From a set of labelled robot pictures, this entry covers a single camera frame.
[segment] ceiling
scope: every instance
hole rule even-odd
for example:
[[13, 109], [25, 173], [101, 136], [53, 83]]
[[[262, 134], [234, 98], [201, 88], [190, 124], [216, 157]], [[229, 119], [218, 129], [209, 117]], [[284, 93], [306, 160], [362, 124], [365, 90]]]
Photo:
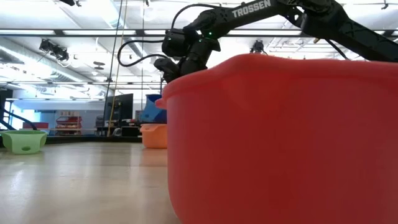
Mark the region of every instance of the ceiling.
[[[169, 29], [174, 15], [182, 7], [193, 3], [220, 4], [224, 7], [236, 7], [241, 0], [223, 0], [221, 2], [215, 0], [152, 0], [149, 1], [149, 7], [144, 1], [128, 1], [127, 10], [126, 2], [121, 0], [80, 0], [81, 7], [70, 7], [56, 0], [3, 0], [0, 7], [0, 24], [2, 29], [114, 29], [121, 11], [121, 23], [126, 21], [126, 29]], [[398, 0], [388, 1], [389, 7], [385, 10], [383, 0], [339, 0], [338, 2], [345, 5], [345, 10], [350, 18], [360, 24], [373, 30], [398, 29]], [[193, 7], [184, 11], [177, 19], [175, 26], [183, 27], [193, 21], [199, 13], [205, 8]], [[252, 24], [248, 24], [241, 29], [297, 29], [291, 23], [287, 22], [281, 16], [264, 19]], [[23, 34], [29, 34], [34, 30], [25, 30]], [[55, 81], [55, 82], [104, 82], [112, 71], [112, 79], [116, 80], [118, 74], [119, 82], [134, 82], [135, 85], [118, 85], [116, 94], [134, 93], [136, 99], [142, 99], [145, 94], [159, 93], [161, 73], [157, 71], [152, 60], [145, 60], [135, 67], [124, 68], [118, 67], [116, 53], [123, 43], [122, 38], [118, 37], [41, 37], [23, 35], [20, 37], [0, 37], [5, 41], [11, 41], [16, 45], [12, 45], [12, 51], [16, 51], [20, 55], [27, 57], [39, 57], [38, 63], [50, 67], [53, 71], [49, 77], [42, 78], [38, 75], [27, 77], [26, 74], [11, 76], [7, 74], [2, 76], [5, 71], [16, 69], [15, 67], [3, 67], [0, 72], [0, 82], [6, 81]], [[57, 63], [53, 56], [46, 55], [39, 50], [42, 39], [50, 39], [54, 44], [60, 45], [68, 49], [70, 54], [69, 61], [65, 63]], [[159, 40], [161, 37], [143, 37], [145, 40]], [[221, 52], [213, 52], [207, 66], [215, 66], [226, 59], [249, 52], [249, 49], [256, 40], [262, 40], [265, 50], [269, 55], [277, 57], [289, 57], [296, 59], [312, 59], [312, 58], [339, 58], [338, 52], [324, 40], [314, 44], [314, 38], [308, 37], [222, 37], [220, 39]], [[133, 62], [139, 58], [138, 51], [143, 54], [162, 54], [161, 44], [139, 44], [136, 49], [126, 47], [123, 50], [122, 61]], [[358, 55], [349, 52], [341, 45], [338, 45], [349, 58], [358, 58]], [[96, 65], [93, 62], [103, 62], [103, 70], [95, 70]], [[43, 97], [50, 97], [57, 88], [64, 88], [61, 85], [54, 84], [26, 84], [24, 91], [34, 91]], [[7, 86], [9, 88], [18, 89], [20, 84]], [[42, 91], [37, 87], [45, 87], [49, 91]], [[68, 87], [70, 91], [64, 91], [69, 94], [66, 97], [103, 97], [106, 91], [106, 85], [72, 85]], [[86, 94], [86, 89], [90, 89], [90, 94]]]

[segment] concrete floor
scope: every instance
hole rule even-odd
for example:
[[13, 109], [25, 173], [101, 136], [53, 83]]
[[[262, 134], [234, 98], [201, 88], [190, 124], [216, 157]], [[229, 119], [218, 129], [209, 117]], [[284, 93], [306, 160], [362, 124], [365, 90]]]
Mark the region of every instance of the concrete floor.
[[0, 152], [0, 223], [180, 223], [167, 191], [167, 151], [142, 148], [87, 142]]

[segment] robotic arm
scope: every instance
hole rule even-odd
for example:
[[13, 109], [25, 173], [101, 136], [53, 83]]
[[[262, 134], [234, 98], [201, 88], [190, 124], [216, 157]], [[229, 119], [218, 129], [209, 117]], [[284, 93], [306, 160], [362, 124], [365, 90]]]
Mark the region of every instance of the robotic arm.
[[367, 60], [398, 62], [398, 44], [352, 21], [334, 0], [257, 0], [235, 8], [206, 10], [183, 29], [172, 28], [166, 33], [162, 51], [182, 59], [175, 64], [160, 58], [154, 65], [164, 72], [167, 83], [207, 69], [211, 52], [220, 51], [217, 39], [234, 28], [276, 15], [284, 16], [305, 34], [334, 40]]

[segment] green plastic bin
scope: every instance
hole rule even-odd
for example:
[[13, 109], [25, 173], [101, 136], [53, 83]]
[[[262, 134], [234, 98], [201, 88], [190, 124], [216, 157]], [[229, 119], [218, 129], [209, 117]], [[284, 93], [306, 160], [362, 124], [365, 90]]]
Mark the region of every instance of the green plastic bin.
[[1, 136], [4, 147], [14, 154], [37, 153], [47, 139], [47, 133], [43, 131], [3, 131]]

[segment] orange plastic bin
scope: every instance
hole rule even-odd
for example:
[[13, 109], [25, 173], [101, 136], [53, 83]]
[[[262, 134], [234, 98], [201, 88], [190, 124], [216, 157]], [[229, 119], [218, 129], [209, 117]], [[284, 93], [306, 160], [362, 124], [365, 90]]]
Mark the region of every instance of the orange plastic bin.
[[398, 63], [239, 55], [156, 103], [183, 224], [398, 223]]
[[166, 149], [167, 148], [167, 125], [166, 124], [143, 124], [142, 144], [146, 148]]

